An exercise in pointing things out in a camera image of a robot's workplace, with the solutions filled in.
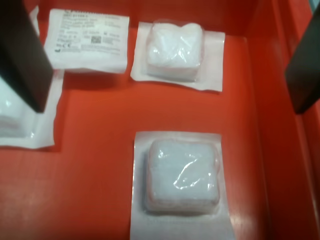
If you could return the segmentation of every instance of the orange tray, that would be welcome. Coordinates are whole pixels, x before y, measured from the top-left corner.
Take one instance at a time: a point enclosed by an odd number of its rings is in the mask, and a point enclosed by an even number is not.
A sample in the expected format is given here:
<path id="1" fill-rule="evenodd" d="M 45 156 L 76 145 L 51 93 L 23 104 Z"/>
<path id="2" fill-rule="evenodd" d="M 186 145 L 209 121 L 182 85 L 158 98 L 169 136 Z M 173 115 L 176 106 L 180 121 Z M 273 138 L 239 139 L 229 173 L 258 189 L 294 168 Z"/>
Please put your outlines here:
<path id="1" fill-rule="evenodd" d="M 308 6 L 294 2 L 25 1 L 28 10 L 40 6 L 42 42 L 51 8 L 130 16 L 128 67 L 124 74 L 66 73 L 56 146 L 0 149 L 0 239 L 128 240 L 138 131 L 222 135 L 237 240 L 319 239 L 304 122 L 284 79 L 292 33 L 284 24 L 296 26 L 293 10 Z M 222 93 L 130 78 L 138 22 L 158 18 L 226 32 Z"/>

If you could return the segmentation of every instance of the medical supply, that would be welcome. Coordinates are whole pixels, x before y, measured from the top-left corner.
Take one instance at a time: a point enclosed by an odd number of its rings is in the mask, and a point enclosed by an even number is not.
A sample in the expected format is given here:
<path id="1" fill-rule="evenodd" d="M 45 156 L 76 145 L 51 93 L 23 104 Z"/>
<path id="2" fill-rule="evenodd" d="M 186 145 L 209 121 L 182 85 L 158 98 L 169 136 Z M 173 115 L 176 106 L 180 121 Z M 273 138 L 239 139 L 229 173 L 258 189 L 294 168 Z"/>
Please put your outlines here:
<path id="1" fill-rule="evenodd" d="M 38 149 L 52 146 L 54 120 L 64 71 L 54 72 L 44 113 L 36 113 L 0 77 L 0 146 Z"/>
<path id="2" fill-rule="evenodd" d="M 195 30 L 198 29 L 198 27 L 194 28 L 193 24 L 187 24 L 184 27 L 187 27 L 188 29 L 189 25 L 191 25 L 192 27 L 192 32 L 196 34 L 195 36 L 191 37 L 191 35 L 186 31 L 185 35 L 187 37 L 189 36 L 190 39 L 193 39 L 192 42 L 199 43 L 200 32 L 199 30 Z M 169 34 L 167 34 L 167 27 L 165 27 L 166 37 L 163 37 L 164 41 L 161 42 L 160 37 L 164 36 L 163 34 L 160 34 L 157 37 L 150 38 L 150 36 L 154 35 L 150 35 L 154 26 L 156 25 L 153 25 L 152 23 L 139 23 L 134 50 L 134 61 L 130 75 L 133 80 L 138 82 L 164 82 L 169 84 L 182 85 L 200 91 L 212 90 L 222 92 L 224 69 L 223 59 L 226 36 L 223 32 L 204 31 L 203 52 L 201 53 L 202 58 L 199 57 L 199 52 L 201 52 L 199 50 L 200 45 L 193 45 L 193 49 L 195 51 L 192 53 L 190 52 L 190 55 L 187 54 L 186 58 L 188 59 L 190 65 L 187 65 L 185 68 L 181 68 L 183 63 L 183 57 L 176 56 L 174 57 L 174 59 L 179 59 L 179 61 L 172 61 L 172 58 L 170 60 L 170 51 L 166 49 L 166 47 L 168 46 L 172 47 L 170 44 L 168 44 L 169 39 L 177 39 L 177 37 L 169 37 Z M 178 29 L 182 32 L 185 31 L 183 27 Z M 151 39 L 157 39 L 157 41 L 153 41 L 154 43 L 150 44 Z M 167 54 L 167 57 L 166 54 L 164 54 L 163 52 L 163 54 L 161 54 L 162 56 L 156 56 L 156 53 L 158 51 L 157 49 L 166 49 L 165 52 Z M 176 47 L 172 51 L 172 53 L 175 52 L 179 55 L 180 53 L 179 51 L 177 51 L 177 49 L 179 49 L 179 47 Z"/>
<path id="3" fill-rule="evenodd" d="M 52 9 L 44 49 L 54 69 L 124 73 L 129 17 Z"/>
<path id="4" fill-rule="evenodd" d="M 235 240 L 221 136 L 138 132 L 134 141 L 131 240 Z"/>

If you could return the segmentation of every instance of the barcode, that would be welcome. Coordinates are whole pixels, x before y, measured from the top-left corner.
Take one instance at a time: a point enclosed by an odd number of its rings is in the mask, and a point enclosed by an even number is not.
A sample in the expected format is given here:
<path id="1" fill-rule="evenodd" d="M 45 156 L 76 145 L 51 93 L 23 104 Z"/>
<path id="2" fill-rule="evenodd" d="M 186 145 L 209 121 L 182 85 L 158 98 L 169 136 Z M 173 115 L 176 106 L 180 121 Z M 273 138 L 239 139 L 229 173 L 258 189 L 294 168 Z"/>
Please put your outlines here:
<path id="1" fill-rule="evenodd" d="M 100 44 L 101 43 L 101 36 L 92 36 L 91 43 L 92 44 Z"/>

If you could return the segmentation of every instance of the clear plastic packaging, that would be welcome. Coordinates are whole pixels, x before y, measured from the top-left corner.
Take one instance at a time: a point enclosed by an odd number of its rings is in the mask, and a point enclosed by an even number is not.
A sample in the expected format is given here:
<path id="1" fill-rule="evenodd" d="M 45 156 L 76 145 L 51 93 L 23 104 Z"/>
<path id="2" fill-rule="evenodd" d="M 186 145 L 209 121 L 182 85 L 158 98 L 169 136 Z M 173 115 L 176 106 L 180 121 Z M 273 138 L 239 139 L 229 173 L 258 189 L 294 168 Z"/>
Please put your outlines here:
<path id="1" fill-rule="evenodd" d="M 0 76 L 0 146 L 38 149 L 55 144 L 54 120 L 64 73 L 54 71 L 44 113 L 36 113 Z"/>
<path id="2" fill-rule="evenodd" d="M 212 144 L 154 141 L 147 160 L 146 208 L 158 213 L 212 212 L 220 198 L 218 161 Z"/>
<path id="3" fill-rule="evenodd" d="M 34 111 L 1 77 L 0 91 L 0 137 L 31 137 L 36 118 Z"/>
<path id="4" fill-rule="evenodd" d="M 154 22 L 146 44 L 149 75 L 173 81 L 197 80 L 204 57 L 204 30 L 196 23 Z"/>
<path id="5" fill-rule="evenodd" d="M 220 135 L 138 132 L 132 185 L 131 240 L 235 240 Z"/>

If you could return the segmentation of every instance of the sealed package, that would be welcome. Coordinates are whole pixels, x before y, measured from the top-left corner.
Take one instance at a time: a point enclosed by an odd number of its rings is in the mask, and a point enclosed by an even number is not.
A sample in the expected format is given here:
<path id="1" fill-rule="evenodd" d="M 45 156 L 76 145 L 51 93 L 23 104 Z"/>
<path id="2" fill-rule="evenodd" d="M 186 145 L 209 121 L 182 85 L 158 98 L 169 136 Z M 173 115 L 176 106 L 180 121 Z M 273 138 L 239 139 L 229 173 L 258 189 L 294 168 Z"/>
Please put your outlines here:
<path id="1" fill-rule="evenodd" d="M 54 69 L 124 73 L 129 17 L 52 9 L 44 49 Z"/>
<path id="2" fill-rule="evenodd" d="M 130 239 L 235 240 L 220 135 L 136 134 Z"/>
<path id="3" fill-rule="evenodd" d="M 36 6 L 29 14 L 30 20 L 32 22 L 32 25 L 34 27 L 34 30 L 36 34 L 39 36 L 40 35 L 40 30 L 39 30 L 39 24 L 38 24 L 38 13 L 39 13 L 39 7 Z"/>
<path id="4" fill-rule="evenodd" d="M 195 23 L 140 22 L 131 77 L 222 92 L 224 47 L 223 32 Z"/>
<path id="5" fill-rule="evenodd" d="M 155 22 L 147 37 L 147 74 L 172 81 L 194 82 L 203 53 L 204 31 L 200 25 Z"/>
<path id="6" fill-rule="evenodd" d="M 38 149 L 52 146 L 54 120 L 64 71 L 54 72 L 44 113 L 36 113 L 0 77 L 0 146 Z"/>

